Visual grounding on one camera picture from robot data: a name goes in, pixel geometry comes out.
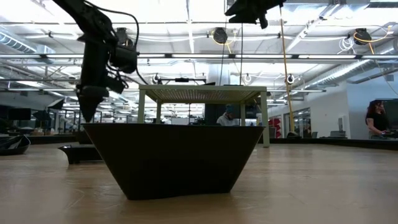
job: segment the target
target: man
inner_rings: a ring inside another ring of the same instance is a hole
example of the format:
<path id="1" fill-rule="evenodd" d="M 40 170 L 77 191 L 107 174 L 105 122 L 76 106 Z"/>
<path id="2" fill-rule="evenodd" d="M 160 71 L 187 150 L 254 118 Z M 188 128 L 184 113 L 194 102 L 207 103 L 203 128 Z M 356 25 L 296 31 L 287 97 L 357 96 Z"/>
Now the man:
<path id="1" fill-rule="evenodd" d="M 217 119 L 217 124 L 221 126 L 234 126 L 234 117 L 232 114 L 232 105 L 226 105 L 225 113 Z"/>

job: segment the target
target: black robotic arm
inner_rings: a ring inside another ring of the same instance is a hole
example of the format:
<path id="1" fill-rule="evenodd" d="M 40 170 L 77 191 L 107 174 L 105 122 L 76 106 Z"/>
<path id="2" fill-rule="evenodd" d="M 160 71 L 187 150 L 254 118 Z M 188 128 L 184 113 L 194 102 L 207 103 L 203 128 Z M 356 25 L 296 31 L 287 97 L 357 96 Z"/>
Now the black robotic arm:
<path id="1" fill-rule="evenodd" d="M 116 68 L 117 74 L 134 72 L 137 68 L 136 46 L 120 44 L 111 20 L 88 1 L 53 1 L 72 16 L 84 33 L 78 39 L 85 42 L 85 51 L 76 95 L 84 119 L 90 122 L 97 106 L 109 96 L 108 89 L 122 93 L 128 87 L 120 75 L 108 75 L 108 62 Z"/>

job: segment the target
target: person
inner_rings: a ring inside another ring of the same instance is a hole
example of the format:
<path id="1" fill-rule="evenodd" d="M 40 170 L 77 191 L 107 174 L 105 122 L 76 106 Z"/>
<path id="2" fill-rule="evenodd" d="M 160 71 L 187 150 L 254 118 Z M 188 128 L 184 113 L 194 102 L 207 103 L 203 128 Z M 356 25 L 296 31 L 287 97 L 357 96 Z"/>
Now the person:
<path id="1" fill-rule="evenodd" d="M 370 102 L 366 113 L 366 125 L 370 139 L 384 139 L 382 136 L 389 129 L 389 122 L 381 100 Z"/>
<path id="2" fill-rule="evenodd" d="M 225 113 L 217 119 L 217 124 L 221 126 L 234 126 L 234 117 L 232 105 L 226 105 Z"/>

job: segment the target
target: wall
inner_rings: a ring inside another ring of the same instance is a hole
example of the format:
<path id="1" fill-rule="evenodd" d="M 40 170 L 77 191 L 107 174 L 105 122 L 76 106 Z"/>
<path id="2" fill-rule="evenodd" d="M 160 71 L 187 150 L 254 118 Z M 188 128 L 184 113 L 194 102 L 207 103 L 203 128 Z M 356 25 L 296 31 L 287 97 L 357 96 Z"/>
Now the wall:
<path id="1" fill-rule="evenodd" d="M 50 95 L 39 95 L 34 91 L 28 92 L 28 96 L 21 96 L 19 93 L 0 93 L 0 105 L 34 110 L 44 110 L 46 106 L 57 99 L 59 98 Z"/>
<path id="2" fill-rule="evenodd" d="M 337 87 L 326 88 L 326 93 L 310 93 L 304 101 L 293 101 L 293 111 L 305 108 L 311 109 L 311 129 L 317 131 L 318 137 L 329 136 L 330 131 L 338 131 L 338 119 L 345 118 L 345 127 L 348 138 L 351 137 L 349 128 L 349 109 L 346 83 Z M 283 115 L 289 112 L 288 106 L 278 106 L 268 109 L 268 116 Z"/>
<path id="3" fill-rule="evenodd" d="M 389 82 L 393 89 L 398 92 L 398 81 Z M 369 131 L 365 124 L 366 110 L 369 102 L 375 99 L 398 98 L 384 77 L 375 78 L 360 84 L 348 84 L 347 95 L 349 104 L 349 125 L 351 127 L 352 139 L 368 139 Z"/>

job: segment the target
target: wooden surface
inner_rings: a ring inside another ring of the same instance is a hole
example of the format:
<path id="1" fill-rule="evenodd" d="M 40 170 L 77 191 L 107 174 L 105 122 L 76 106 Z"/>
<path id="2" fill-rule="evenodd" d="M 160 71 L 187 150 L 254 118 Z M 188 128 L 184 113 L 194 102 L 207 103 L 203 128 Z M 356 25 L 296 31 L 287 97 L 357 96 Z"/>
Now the wooden surface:
<path id="1" fill-rule="evenodd" d="M 258 145 L 230 194 L 135 202 L 59 146 L 0 157 L 0 223 L 398 223 L 394 151 Z"/>

